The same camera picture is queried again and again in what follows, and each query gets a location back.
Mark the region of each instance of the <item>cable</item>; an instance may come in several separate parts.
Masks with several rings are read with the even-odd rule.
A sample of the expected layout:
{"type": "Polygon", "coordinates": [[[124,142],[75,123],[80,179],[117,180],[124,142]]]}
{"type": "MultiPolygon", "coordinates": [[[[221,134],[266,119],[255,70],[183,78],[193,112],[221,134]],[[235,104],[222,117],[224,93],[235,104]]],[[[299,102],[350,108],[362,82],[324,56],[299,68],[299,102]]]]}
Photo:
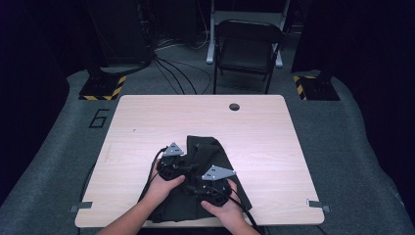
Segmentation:
{"type": "Polygon", "coordinates": [[[184,45],[184,44],[173,44],[176,41],[177,41],[176,39],[172,39],[172,38],[160,39],[157,42],[157,49],[156,49],[156,51],[161,50],[161,49],[164,49],[164,48],[167,48],[167,47],[170,47],[170,46],[184,45]]]}
{"type": "Polygon", "coordinates": [[[265,226],[266,231],[268,231],[269,235],[271,235],[271,231],[269,231],[269,228],[267,226],[265,226]]]}
{"type": "Polygon", "coordinates": [[[176,94],[178,95],[179,93],[176,91],[176,89],[174,88],[173,84],[171,84],[170,80],[167,78],[167,76],[164,74],[164,72],[162,72],[162,70],[160,69],[158,63],[156,62],[156,66],[157,69],[159,69],[159,71],[161,72],[161,74],[164,76],[164,78],[167,80],[167,82],[170,84],[170,87],[174,90],[174,92],[176,92],[176,94]]]}
{"type": "Polygon", "coordinates": [[[159,51],[159,50],[167,49],[167,48],[169,48],[169,47],[173,47],[173,46],[184,46],[184,45],[186,45],[186,44],[184,44],[184,43],[170,44],[170,45],[167,45],[167,46],[163,46],[163,47],[161,47],[161,48],[158,48],[158,49],[156,49],[155,51],[159,51]]]}
{"type": "Polygon", "coordinates": [[[319,225],[315,225],[315,226],[318,228],[318,230],[320,230],[322,234],[327,235],[326,231],[324,231],[323,228],[321,228],[319,225]]]}
{"type": "Polygon", "coordinates": [[[202,13],[202,8],[201,8],[200,0],[198,0],[198,8],[199,8],[199,13],[201,14],[202,22],[204,23],[206,37],[205,37],[205,41],[202,43],[201,46],[199,46],[199,47],[191,47],[191,48],[196,49],[196,50],[201,49],[208,42],[208,27],[207,27],[207,23],[205,22],[204,14],[202,13]]]}
{"type": "Polygon", "coordinates": [[[160,153],[162,153],[162,152],[164,152],[166,149],[167,149],[167,147],[160,149],[160,150],[159,150],[159,152],[156,154],[155,158],[153,159],[153,162],[152,162],[152,167],[151,167],[151,169],[150,169],[150,173],[149,173],[149,177],[147,178],[146,185],[144,186],[143,192],[141,193],[141,196],[140,196],[140,198],[138,199],[138,202],[140,202],[140,201],[143,199],[143,197],[146,195],[147,190],[149,189],[150,184],[152,183],[153,179],[155,179],[155,177],[159,174],[159,173],[157,172],[157,173],[155,174],[155,176],[153,176],[153,177],[152,177],[152,174],[153,174],[153,168],[155,167],[155,164],[156,164],[157,158],[159,157],[159,154],[160,154],[160,153]]]}
{"type": "Polygon", "coordinates": [[[165,70],[167,70],[168,72],[170,72],[170,74],[171,74],[171,75],[174,77],[174,79],[177,81],[177,84],[179,85],[179,87],[180,87],[180,89],[181,89],[181,91],[182,91],[183,95],[185,95],[184,90],[183,90],[183,87],[181,86],[180,81],[177,79],[177,77],[174,75],[174,73],[173,73],[171,70],[169,70],[166,66],[162,65],[162,64],[161,64],[161,62],[159,61],[159,59],[155,58],[155,60],[156,60],[156,63],[159,63],[159,65],[160,65],[161,67],[163,67],[165,70]]]}
{"type": "Polygon", "coordinates": [[[165,62],[165,63],[167,63],[168,65],[170,65],[170,66],[172,66],[173,68],[175,68],[177,71],[179,71],[185,78],[186,78],[186,80],[189,82],[189,84],[192,86],[192,88],[193,88],[193,91],[195,92],[195,95],[197,95],[198,94],[198,92],[196,92],[196,89],[195,89],[195,86],[193,85],[193,83],[192,83],[192,81],[190,81],[190,79],[189,79],[189,77],[187,77],[187,75],[186,74],[184,74],[183,73],[183,71],[181,71],[178,67],[176,67],[175,65],[173,65],[172,63],[170,63],[169,61],[167,61],[167,60],[164,60],[164,59],[162,59],[162,58],[160,58],[160,57],[158,57],[158,56],[156,56],[156,59],[157,60],[161,60],[161,61],[163,61],[163,62],[165,62]]]}
{"type": "Polygon", "coordinates": [[[239,200],[241,201],[241,203],[239,203],[238,201],[236,201],[235,199],[233,199],[232,197],[230,197],[229,195],[226,195],[226,194],[224,194],[224,193],[222,193],[222,192],[220,192],[219,190],[217,190],[217,189],[215,189],[215,188],[213,188],[213,187],[207,187],[208,189],[210,189],[210,190],[213,190],[213,191],[215,191],[216,193],[218,193],[218,194],[220,194],[221,196],[223,196],[223,197],[226,197],[226,198],[228,198],[229,200],[231,200],[232,202],[234,202],[236,205],[238,205],[241,209],[242,209],[242,211],[247,215],[247,217],[248,217],[248,219],[250,220],[250,222],[251,222],[251,224],[253,225],[253,228],[259,233],[259,234],[261,234],[261,231],[260,231],[260,229],[259,229],[259,227],[256,225],[256,222],[255,222],[255,220],[254,220],[254,218],[253,218],[253,216],[250,214],[250,212],[248,211],[248,209],[245,207],[245,205],[242,203],[242,201],[241,201],[241,197],[239,197],[239,195],[238,195],[238,193],[235,191],[235,190],[233,190],[232,189],[232,191],[236,194],[236,196],[238,196],[238,198],[239,198],[239,200]]]}
{"type": "Polygon", "coordinates": [[[204,72],[204,73],[208,76],[208,84],[207,84],[207,87],[205,88],[205,90],[202,92],[202,94],[205,94],[205,92],[206,92],[206,91],[208,90],[208,88],[210,87],[210,84],[211,84],[211,76],[210,76],[210,74],[209,74],[207,71],[202,70],[202,69],[197,68],[197,67],[194,67],[194,66],[191,66],[191,65],[186,64],[186,63],[181,63],[181,62],[171,61],[171,60],[167,60],[167,59],[164,59],[164,60],[165,60],[165,61],[172,62],[172,63],[175,63],[175,64],[180,64],[180,65],[188,66],[188,67],[190,67],[190,68],[193,68],[193,69],[196,69],[196,70],[199,70],[199,71],[204,72]]]}

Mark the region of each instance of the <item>black cloth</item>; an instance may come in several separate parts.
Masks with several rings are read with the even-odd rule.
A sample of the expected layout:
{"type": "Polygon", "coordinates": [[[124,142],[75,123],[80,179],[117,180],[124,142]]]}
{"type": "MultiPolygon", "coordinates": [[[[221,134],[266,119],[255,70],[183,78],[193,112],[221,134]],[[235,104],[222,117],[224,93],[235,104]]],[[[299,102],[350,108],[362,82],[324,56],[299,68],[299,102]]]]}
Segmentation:
{"type": "Polygon", "coordinates": [[[379,164],[413,223],[414,16],[414,1],[313,1],[292,67],[292,72],[329,69],[347,86],[379,164]]]}
{"type": "MultiPolygon", "coordinates": [[[[153,211],[148,218],[152,222],[183,221],[212,217],[213,215],[201,206],[200,199],[189,193],[187,186],[198,184],[200,176],[205,174],[212,165],[234,169],[228,160],[225,150],[215,138],[188,136],[186,144],[187,155],[182,166],[198,165],[198,167],[188,172],[185,181],[173,189],[164,202],[153,211]]],[[[252,208],[251,202],[237,175],[233,175],[229,179],[238,185],[237,192],[241,202],[247,210],[250,210],[252,208]]]]}

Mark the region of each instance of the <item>black speaker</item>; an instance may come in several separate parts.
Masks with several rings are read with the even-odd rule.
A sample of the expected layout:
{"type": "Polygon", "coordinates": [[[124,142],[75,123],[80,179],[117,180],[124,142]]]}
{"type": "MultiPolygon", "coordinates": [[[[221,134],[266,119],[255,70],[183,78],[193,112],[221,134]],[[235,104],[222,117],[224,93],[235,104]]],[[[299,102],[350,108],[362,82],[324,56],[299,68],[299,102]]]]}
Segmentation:
{"type": "Polygon", "coordinates": [[[148,20],[138,0],[85,0],[109,65],[151,61],[148,20]]]}
{"type": "Polygon", "coordinates": [[[158,33],[196,44],[197,0],[152,0],[150,6],[158,33]]]}

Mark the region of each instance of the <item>table top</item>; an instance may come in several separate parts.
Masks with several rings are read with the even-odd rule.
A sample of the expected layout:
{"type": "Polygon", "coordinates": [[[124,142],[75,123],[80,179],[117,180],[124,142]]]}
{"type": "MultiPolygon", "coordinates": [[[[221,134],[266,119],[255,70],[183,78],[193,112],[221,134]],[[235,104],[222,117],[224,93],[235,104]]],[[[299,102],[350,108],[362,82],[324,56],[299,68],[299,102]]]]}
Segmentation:
{"type": "MultiPolygon", "coordinates": [[[[319,224],[321,209],[299,139],[279,95],[126,95],[119,100],[79,209],[78,227],[104,227],[128,211],[146,183],[159,149],[188,135],[223,146],[258,225],[319,224]],[[238,104],[238,111],[230,110],[238,104]]],[[[216,217],[144,226],[221,226],[216,217]]]]}

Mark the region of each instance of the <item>table leg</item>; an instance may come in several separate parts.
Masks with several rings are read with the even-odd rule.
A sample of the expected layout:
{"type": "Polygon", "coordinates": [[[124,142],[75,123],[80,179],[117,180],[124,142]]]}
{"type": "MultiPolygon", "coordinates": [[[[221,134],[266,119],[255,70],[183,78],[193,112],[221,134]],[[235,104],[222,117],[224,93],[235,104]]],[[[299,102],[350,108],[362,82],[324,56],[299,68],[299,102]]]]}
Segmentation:
{"type": "Polygon", "coordinates": [[[210,42],[207,49],[207,63],[213,63],[214,56],[214,0],[210,0],[210,42]]]}

